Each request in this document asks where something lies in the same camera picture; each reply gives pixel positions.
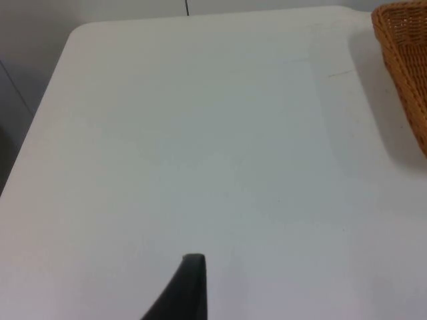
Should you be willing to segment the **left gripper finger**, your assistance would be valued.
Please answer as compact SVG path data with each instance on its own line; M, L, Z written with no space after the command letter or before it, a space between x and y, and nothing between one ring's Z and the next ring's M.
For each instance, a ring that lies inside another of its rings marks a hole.
M206 320L207 317L205 256L184 255L170 282L143 318Z

